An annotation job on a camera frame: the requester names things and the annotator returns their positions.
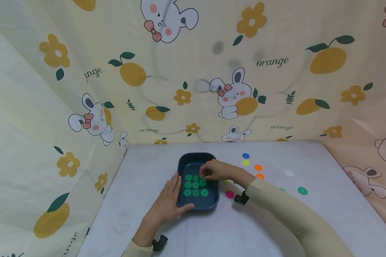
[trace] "dark blue tray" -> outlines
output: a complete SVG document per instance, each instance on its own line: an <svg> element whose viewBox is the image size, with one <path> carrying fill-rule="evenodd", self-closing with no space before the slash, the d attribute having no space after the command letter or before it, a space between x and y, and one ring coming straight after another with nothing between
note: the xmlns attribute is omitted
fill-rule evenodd
<svg viewBox="0 0 386 257"><path fill-rule="evenodd" d="M218 181L206 181L206 186L200 187L199 190L205 188L209 191L207 197L202 197L201 195L198 197L194 197L193 195L185 197L183 194L185 190L184 183L186 182L185 176L187 174L192 176L199 175L200 166L212 159L215 159L215 157L208 152L190 152L180 157L177 172L182 177L182 187L180 188L179 198L177 199L178 207L193 203L195 208L191 210L191 212L208 212L216 207L220 197Z"/></svg>

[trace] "yellow flower piece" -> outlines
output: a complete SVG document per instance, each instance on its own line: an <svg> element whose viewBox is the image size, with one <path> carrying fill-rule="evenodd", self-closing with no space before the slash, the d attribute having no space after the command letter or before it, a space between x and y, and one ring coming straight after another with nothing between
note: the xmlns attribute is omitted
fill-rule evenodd
<svg viewBox="0 0 386 257"><path fill-rule="evenodd" d="M201 127L199 127L196 123L192 123L191 125L186 126L187 133L197 133Z"/></svg>
<svg viewBox="0 0 386 257"><path fill-rule="evenodd" d="M179 89L176 91L176 95L173 97L175 101L177 101L178 105L189 104L192 101L190 97L192 94L189 91L184 91L183 89Z"/></svg>
<svg viewBox="0 0 386 257"><path fill-rule="evenodd" d="M236 29L239 33L244 33L246 37L254 37L259 28L264 27L268 19L262 15L264 3L258 2L254 8L247 7L242 11L242 20L240 20Z"/></svg>
<svg viewBox="0 0 386 257"><path fill-rule="evenodd" d="M340 99L340 102L351 102L354 106L366 100L366 94L362 92L362 87L357 85L351 86L350 89L343 91L341 96L342 99Z"/></svg>
<svg viewBox="0 0 386 257"><path fill-rule="evenodd" d="M59 43L57 37L53 34L48 35L49 42L42 42L39 45L40 51L44 56L44 62L50 67L57 68L63 66L65 68L70 66L70 59L67 56L67 48L64 44Z"/></svg>
<svg viewBox="0 0 386 257"><path fill-rule="evenodd" d="M99 175L99 179L94 185L94 187L95 189L97 189L97 191L100 191L106 184L107 184L107 173L104 173Z"/></svg>
<svg viewBox="0 0 386 257"><path fill-rule="evenodd" d="M156 145L158 145L158 144L167 144L167 141L166 140L156 140L155 144Z"/></svg>
<svg viewBox="0 0 386 257"><path fill-rule="evenodd" d="M66 156L60 157L57 161L57 167L60 169L60 176L69 175L71 178L77 173L77 168L80 166L80 160L75 158L71 152L66 152Z"/></svg>
<svg viewBox="0 0 386 257"><path fill-rule="evenodd" d="M328 127L326 130L323 130L323 133L328 134L330 138L341 138L342 126Z"/></svg>

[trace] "plastic flower token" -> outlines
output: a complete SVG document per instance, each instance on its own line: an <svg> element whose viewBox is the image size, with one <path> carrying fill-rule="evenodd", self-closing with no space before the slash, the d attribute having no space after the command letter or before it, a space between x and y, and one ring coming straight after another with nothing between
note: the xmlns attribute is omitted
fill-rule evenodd
<svg viewBox="0 0 386 257"><path fill-rule="evenodd" d="M299 187L297 190L298 190L299 194L301 194L301 195L307 195L307 193L308 193L307 189L304 187Z"/></svg>
<svg viewBox="0 0 386 257"><path fill-rule="evenodd" d="M202 197L207 197L209 195L209 191L207 191L207 189L202 189L200 191L200 194L202 195Z"/></svg>
<svg viewBox="0 0 386 257"><path fill-rule="evenodd" d="M234 198L234 193L232 190L227 190L226 191L226 197L229 198L229 199L233 199Z"/></svg>
<svg viewBox="0 0 386 257"><path fill-rule="evenodd" d="M262 167L261 165L259 165L259 164L256 164L256 165L254 166L254 168L255 168L255 170L257 170L257 171L262 171L262 170L263 170L263 167Z"/></svg>
<svg viewBox="0 0 386 257"><path fill-rule="evenodd" d="M199 188L199 182L193 182L193 184L192 184L192 187L194 188L194 189L198 189Z"/></svg>
<svg viewBox="0 0 386 257"><path fill-rule="evenodd" d="M186 179L186 181L191 181L193 179L193 176L190 175L190 174L187 174L184 179Z"/></svg>
<svg viewBox="0 0 386 257"><path fill-rule="evenodd" d="M190 189L185 189L185 190L183 191L183 195L184 195L185 197L189 197L190 195L192 195L192 190L190 190Z"/></svg>
<svg viewBox="0 0 386 257"><path fill-rule="evenodd" d="M206 181L204 181L203 179L200 179L199 180L199 186L205 187L206 186Z"/></svg>
<svg viewBox="0 0 386 257"><path fill-rule="evenodd" d="M189 188L192 187L192 183L189 182L189 181L186 181L186 182L184 183L184 187L187 188L187 189L189 189Z"/></svg>
<svg viewBox="0 0 386 257"><path fill-rule="evenodd" d="M293 172L291 172L291 171L285 171L285 174L286 174L286 176L288 176L289 178L291 178L291 177L293 177Z"/></svg>
<svg viewBox="0 0 386 257"><path fill-rule="evenodd" d="M261 178L261 179L264 179L264 175L261 174L261 173L257 173L257 174L256 174L256 177Z"/></svg>
<svg viewBox="0 0 386 257"><path fill-rule="evenodd" d="M198 189L194 189L193 192L192 192L192 195L194 197L198 197L200 195L200 191Z"/></svg>

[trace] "green flower piece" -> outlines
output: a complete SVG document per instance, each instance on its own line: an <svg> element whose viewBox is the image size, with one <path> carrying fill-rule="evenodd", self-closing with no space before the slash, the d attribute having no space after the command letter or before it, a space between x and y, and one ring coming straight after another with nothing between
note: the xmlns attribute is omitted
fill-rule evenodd
<svg viewBox="0 0 386 257"><path fill-rule="evenodd" d="M191 188L191 187L192 187L192 182L186 181L186 182L184 183L184 187L185 187L186 189Z"/></svg>
<svg viewBox="0 0 386 257"><path fill-rule="evenodd" d="M207 197L209 195L209 191L207 191L207 189L202 189L200 191L200 194L202 195L202 197Z"/></svg>
<svg viewBox="0 0 386 257"><path fill-rule="evenodd" d="M192 187L194 188L194 189L199 189L199 182L193 182L192 183Z"/></svg>
<svg viewBox="0 0 386 257"><path fill-rule="evenodd" d="M183 191L183 195L184 195L185 197L189 197L190 195L192 195L192 190L190 190L190 189L185 189L185 190Z"/></svg>
<svg viewBox="0 0 386 257"><path fill-rule="evenodd" d="M191 180L193 179L193 176L190 175L190 174L187 174L187 175L184 177L184 179L185 179L186 181L191 181Z"/></svg>
<svg viewBox="0 0 386 257"><path fill-rule="evenodd" d="M198 197L200 195L200 191L198 189L194 189L193 192L192 192L192 195L194 197Z"/></svg>
<svg viewBox="0 0 386 257"><path fill-rule="evenodd" d="M200 179L199 185L200 185L201 187L205 187L205 186L206 186L206 181L204 181L203 179Z"/></svg>

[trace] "fabric backdrop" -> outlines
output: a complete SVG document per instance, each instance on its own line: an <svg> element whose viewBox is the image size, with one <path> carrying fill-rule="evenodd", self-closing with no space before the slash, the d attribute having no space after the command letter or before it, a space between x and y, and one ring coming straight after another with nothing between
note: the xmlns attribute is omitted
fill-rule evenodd
<svg viewBox="0 0 386 257"><path fill-rule="evenodd" d="M386 0L0 1L0 256L76 256L129 143L244 140L386 222Z"/></svg>

